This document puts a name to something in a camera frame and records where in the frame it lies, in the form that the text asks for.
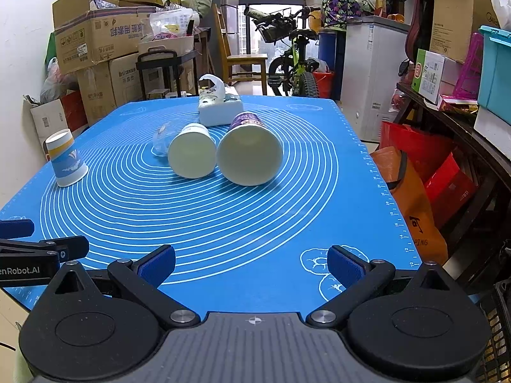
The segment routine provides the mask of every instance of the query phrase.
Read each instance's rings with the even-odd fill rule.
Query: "bottle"
[[[387,1],[386,0],[376,0],[375,16],[387,17]]]

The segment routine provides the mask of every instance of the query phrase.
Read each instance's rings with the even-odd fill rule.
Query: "white refrigerator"
[[[341,88],[341,109],[362,141],[379,142],[389,112],[399,66],[407,59],[409,26],[377,16],[349,20]]]

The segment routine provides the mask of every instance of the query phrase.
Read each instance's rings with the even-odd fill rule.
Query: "red bucket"
[[[316,83],[318,84],[319,97],[320,98],[330,98],[330,92],[332,90],[332,81],[334,80],[334,73],[328,72],[312,72],[314,78],[316,79]]]

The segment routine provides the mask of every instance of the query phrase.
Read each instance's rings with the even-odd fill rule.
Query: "teal storage box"
[[[479,31],[484,50],[477,102],[511,124],[511,33],[488,26]]]

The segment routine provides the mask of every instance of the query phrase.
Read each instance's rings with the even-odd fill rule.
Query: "concentric circle pattern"
[[[234,270],[287,243],[321,212],[335,189],[333,144],[315,126],[281,109],[245,103],[277,135],[284,159],[274,181],[234,185],[218,171],[185,180],[152,152],[152,135],[165,122],[197,122],[189,106],[126,115],[80,150],[90,170],[72,187],[49,180],[40,209],[44,237],[85,235],[83,264],[105,268],[117,258],[139,259],[161,244],[176,250],[165,284]],[[227,126],[210,129],[218,145]]]

